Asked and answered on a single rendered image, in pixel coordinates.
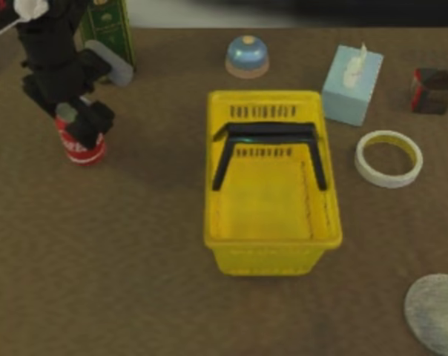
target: round gray stone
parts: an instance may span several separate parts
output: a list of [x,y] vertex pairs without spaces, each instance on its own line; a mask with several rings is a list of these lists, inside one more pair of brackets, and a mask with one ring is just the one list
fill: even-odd
[[433,352],[448,356],[448,274],[431,274],[412,284],[404,311],[417,339]]

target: green book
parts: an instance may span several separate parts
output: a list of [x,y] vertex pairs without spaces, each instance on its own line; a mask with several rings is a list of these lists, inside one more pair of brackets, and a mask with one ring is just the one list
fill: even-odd
[[127,0],[93,0],[79,26],[82,43],[95,39],[136,68]]

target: red can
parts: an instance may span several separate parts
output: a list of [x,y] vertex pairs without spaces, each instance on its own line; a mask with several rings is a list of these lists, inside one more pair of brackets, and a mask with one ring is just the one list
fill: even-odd
[[105,155],[104,135],[101,133],[97,139],[96,147],[88,150],[77,142],[66,130],[67,124],[76,118],[77,112],[69,104],[59,104],[56,109],[56,128],[65,147],[67,157],[77,165],[93,165]]

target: brown floor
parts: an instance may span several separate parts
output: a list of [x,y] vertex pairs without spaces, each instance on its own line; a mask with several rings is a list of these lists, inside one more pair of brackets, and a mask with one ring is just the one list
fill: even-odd
[[[65,159],[20,91],[14,33],[0,38],[0,356],[428,355],[402,305],[415,279],[448,273],[448,114],[410,114],[406,92],[415,67],[448,67],[448,30],[252,33],[271,69],[247,82],[224,68],[241,31],[134,31],[136,81],[95,95],[118,118],[90,169]],[[329,124],[343,246],[307,277],[221,275],[202,241],[206,94],[319,90],[336,45],[363,40],[386,55],[366,124]],[[375,129],[420,145],[414,185],[359,177],[355,144]]]

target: yellow crate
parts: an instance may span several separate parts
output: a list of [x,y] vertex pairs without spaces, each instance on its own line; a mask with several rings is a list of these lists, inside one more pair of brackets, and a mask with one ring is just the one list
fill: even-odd
[[341,244],[320,94],[215,91],[206,138],[204,236],[221,272],[305,274]]

